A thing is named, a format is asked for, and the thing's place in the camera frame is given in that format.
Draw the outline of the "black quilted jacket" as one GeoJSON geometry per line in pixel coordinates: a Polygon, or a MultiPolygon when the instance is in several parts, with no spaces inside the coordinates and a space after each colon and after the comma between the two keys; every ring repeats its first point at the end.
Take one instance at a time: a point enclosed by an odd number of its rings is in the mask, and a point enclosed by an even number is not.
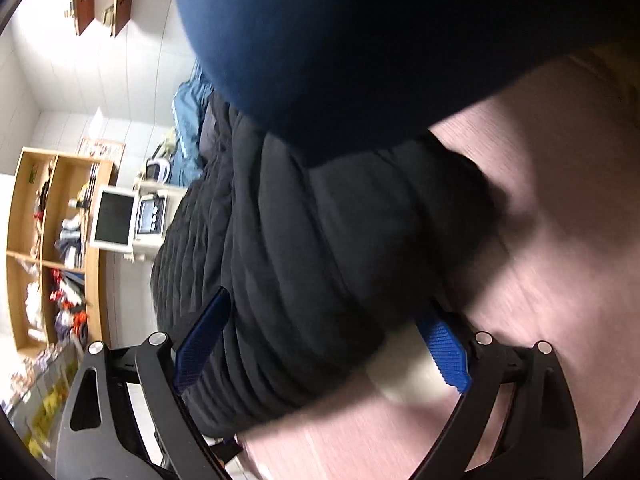
{"type": "Polygon", "coordinates": [[[220,94],[212,146],[151,274],[160,330],[219,289],[232,308],[183,401],[209,437],[295,412],[434,306],[497,215],[488,180],[430,132],[305,167],[220,94]]]}

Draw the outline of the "wooden bookcase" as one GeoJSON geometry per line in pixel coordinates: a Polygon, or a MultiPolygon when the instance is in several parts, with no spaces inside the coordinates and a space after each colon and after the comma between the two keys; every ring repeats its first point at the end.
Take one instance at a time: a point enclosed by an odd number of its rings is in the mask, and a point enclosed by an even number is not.
{"type": "Polygon", "coordinates": [[[15,348],[35,356],[58,340],[51,294],[56,272],[66,270],[55,242],[62,222],[78,209],[70,206],[86,184],[115,182],[110,160],[23,148],[14,174],[6,233],[6,293],[15,348]]]}

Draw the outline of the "white monitor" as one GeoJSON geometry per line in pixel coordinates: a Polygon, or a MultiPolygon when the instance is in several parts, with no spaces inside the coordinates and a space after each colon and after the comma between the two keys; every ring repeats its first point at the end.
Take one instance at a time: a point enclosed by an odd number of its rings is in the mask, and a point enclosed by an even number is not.
{"type": "Polygon", "coordinates": [[[111,252],[132,251],[138,196],[133,190],[101,185],[92,210],[89,244],[111,252]]]}

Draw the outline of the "digital clock device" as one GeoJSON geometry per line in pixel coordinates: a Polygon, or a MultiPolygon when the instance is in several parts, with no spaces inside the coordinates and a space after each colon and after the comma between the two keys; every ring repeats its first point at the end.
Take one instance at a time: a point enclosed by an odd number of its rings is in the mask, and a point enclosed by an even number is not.
{"type": "Polygon", "coordinates": [[[158,194],[142,196],[139,200],[136,234],[160,235],[164,228],[166,198],[158,194]]]}

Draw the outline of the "pink polka dot bedsheet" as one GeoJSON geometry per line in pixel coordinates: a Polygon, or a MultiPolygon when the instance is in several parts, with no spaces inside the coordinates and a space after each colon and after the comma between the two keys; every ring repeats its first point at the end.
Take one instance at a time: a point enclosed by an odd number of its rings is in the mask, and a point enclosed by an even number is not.
{"type": "MultiPolygon", "coordinates": [[[[434,131],[506,194],[446,296],[508,344],[552,344],[592,469],[639,401],[639,52],[564,56],[434,131]]],[[[405,479],[457,400],[406,328],[332,396],[246,434],[242,463],[258,479],[405,479]]]]}

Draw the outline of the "blue blanket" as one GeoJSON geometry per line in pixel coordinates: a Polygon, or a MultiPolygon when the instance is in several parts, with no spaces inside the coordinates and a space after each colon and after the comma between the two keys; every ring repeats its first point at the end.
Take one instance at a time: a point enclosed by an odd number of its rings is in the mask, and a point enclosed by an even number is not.
{"type": "Polygon", "coordinates": [[[201,128],[213,91],[214,86],[203,73],[201,65],[195,62],[190,78],[180,84],[172,99],[176,149],[170,163],[171,185],[187,188],[202,175],[201,128]]]}

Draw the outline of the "navy blue folded garment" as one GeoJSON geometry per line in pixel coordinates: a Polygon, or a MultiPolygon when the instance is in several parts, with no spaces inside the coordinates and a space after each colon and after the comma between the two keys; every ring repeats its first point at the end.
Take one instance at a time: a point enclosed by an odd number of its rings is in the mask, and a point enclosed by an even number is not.
{"type": "Polygon", "coordinates": [[[639,38],[639,0],[177,6],[215,88],[311,165],[397,144],[557,56],[639,38]]]}

